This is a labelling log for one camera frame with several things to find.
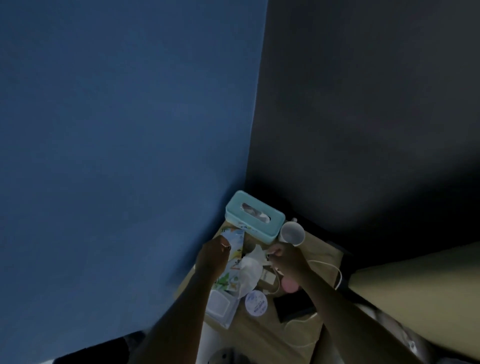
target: black object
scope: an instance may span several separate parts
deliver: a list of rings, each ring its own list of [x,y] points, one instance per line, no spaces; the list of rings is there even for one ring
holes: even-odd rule
[[[312,300],[304,290],[275,297],[273,303],[280,322],[287,322],[317,312]]]

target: person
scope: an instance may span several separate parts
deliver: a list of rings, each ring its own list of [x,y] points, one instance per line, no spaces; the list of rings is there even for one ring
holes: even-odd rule
[[[227,240],[203,245],[187,287],[132,354],[129,364],[194,364],[210,289],[228,260]],[[378,322],[347,301],[314,273],[301,250],[275,244],[269,260],[308,293],[346,364],[420,364],[421,361]]]

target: round container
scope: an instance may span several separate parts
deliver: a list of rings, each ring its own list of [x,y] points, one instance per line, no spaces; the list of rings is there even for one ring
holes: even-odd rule
[[[261,316],[267,310],[267,298],[263,292],[254,290],[245,296],[245,307],[252,316]]]

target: tissue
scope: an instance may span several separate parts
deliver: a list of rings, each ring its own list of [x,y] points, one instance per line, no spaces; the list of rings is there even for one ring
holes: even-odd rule
[[[255,249],[243,257],[240,261],[239,273],[239,298],[242,298],[257,286],[263,271],[263,262],[265,261],[265,252],[260,245],[255,245]]]

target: wooden table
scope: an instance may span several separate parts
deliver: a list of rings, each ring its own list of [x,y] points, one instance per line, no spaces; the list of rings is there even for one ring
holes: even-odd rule
[[[231,225],[224,222],[215,236],[220,234],[222,228],[228,226]],[[308,232],[305,235],[305,241],[300,245],[300,249],[307,260],[320,260],[336,267],[340,266],[343,256],[341,251]],[[267,244],[263,244],[246,233],[243,245],[244,253],[252,251],[255,244],[261,245],[262,249],[268,247]],[[336,269],[319,263],[311,263],[311,267],[328,284],[334,285],[338,274]],[[179,286],[176,297],[185,289],[193,273],[194,268]],[[278,285],[278,280],[275,281],[274,286],[260,281],[258,287],[260,290],[267,289],[275,292]],[[242,299],[228,330],[207,315],[205,322],[218,331],[231,347],[235,347],[257,364],[308,364],[320,337],[323,321],[318,315],[313,318],[308,315],[299,318],[299,320],[308,319],[305,322],[292,321],[289,324],[280,324],[272,298],[283,294],[285,293],[280,288],[277,294],[268,295],[268,309],[260,317],[250,316],[245,308],[244,299]]]

